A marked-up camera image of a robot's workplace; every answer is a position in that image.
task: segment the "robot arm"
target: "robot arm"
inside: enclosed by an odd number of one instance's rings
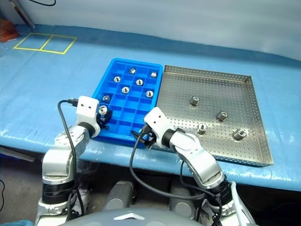
[[[197,185],[216,197],[222,205],[221,224],[255,225],[251,214],[237,195],[235,183],[227,181],[221,167],[215,158],[204,150],[199,139],[181,129],[173,130],[164,113],[158,108],[153,108],[144,118],[146,126],[142,129],[152,134],[152,144],[156,142],[159,147],[168,147],[175,151],[184,161]],[[219,211],[216,199],[208,199],[214,212]]]
[[[76,158],[72,153],[72,147],[66,131],[55,138],[55,143],[50,148],[42,163],[42,198],[38,202],[38,212],[35,225],[60,225],[67,221],[67,210],[74,206],[76,194],[76,165],[74,161],[85,151],[86,146],[92,137],[96,137],[101,127],[98,123],[103,121],[105,116],[97,113],[99,102],[96,99],[80,96],[78,101],[70,100],[77,106],[76,125],[68,129]]]

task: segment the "white wall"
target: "white wall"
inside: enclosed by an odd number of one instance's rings
[[[54,7],[20,2],[35,24],[133,32],[301,60],[301,0],[57,0]],[[20,22],[18,15],[3,14]]]

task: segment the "perforated stainless steel tray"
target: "perforated stainless steel tray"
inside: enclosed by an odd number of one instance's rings
[[[200,98],[199,105],[190,105],[192,96]],[[166,65],[157,106],[175,128],[197,135],[218,160],[273,164],[250,76]],[[221,110],[229,115],[223,122],[216,118]],[[204,135],[197,133],[199,123],[208,126]],[[237,129],[244,129],[247,137],[235,140]]]

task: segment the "metal cylinder part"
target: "metal cylinder part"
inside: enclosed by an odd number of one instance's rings
[[[136,80],[136,85],[137,86],[142,86],[143,85],[143,80],[142,79],[137,79]]]
[[[225,121],[225,119],[228,117],[228,114],[224,111],[220,111],[216,116],[220,121]]]
[[[199,98],[198,97],[195,97],[193,96],[190,100],[190,104],[193,105],[193,106],[197,106],[199,104]]]
[[[204,134],[204,133],[206,133],[206,131],[207,131],[207,125],[206,124],[200,123],[197,126],[197,132],[198,132],[198,134]]]
[[[233,137],[236,140],[242,140],[243,138],[246,137],[246,132],[243,129],[237,129],[234,133],[233,133]]]
[[[108,112],[107,106],[101,105],[98,109],[98,112],[100,113],[100,115],[106,115],[106,113]]]
[[[129,93],[130,88],[127,87],[127,86],[125,86],[125,87],[123,87],[123,88],[121,89],[121,91],[122,91],[122,93],[127,94],[127,93]]]
[[[129,70],[128,70],[128,72],[129,72],[130,74],[135,74],[135,72],[136,72],[136,69],[134,69],[134,68],[131,68],[131,69],[129,69]]]
[[[151,76],[152,78],[156,78],[156,77],[157,77],[157,72],[152,72],[152,73],[150,74],[150,76]]]
[[[109,103],[111,100],[111,97],[109,95],[103,96],[103,101]]]
[[[116,77],[114,78],[114,82],[120,82],[120,80],[121,80],[121,78],[120,78],[119,76],[116,76]]]
[[[151,90],[149,90],[149,91],[146,91],[145,95],[146,95],[146,97],[148,97],[148,98],[152,98],[152,96],[154,95],[154,92],[151,91]]]

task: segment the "red object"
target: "red object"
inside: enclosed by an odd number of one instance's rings
[[[1,42],[16,39],[19,33],[16,31],[12,22],[1,19]]]

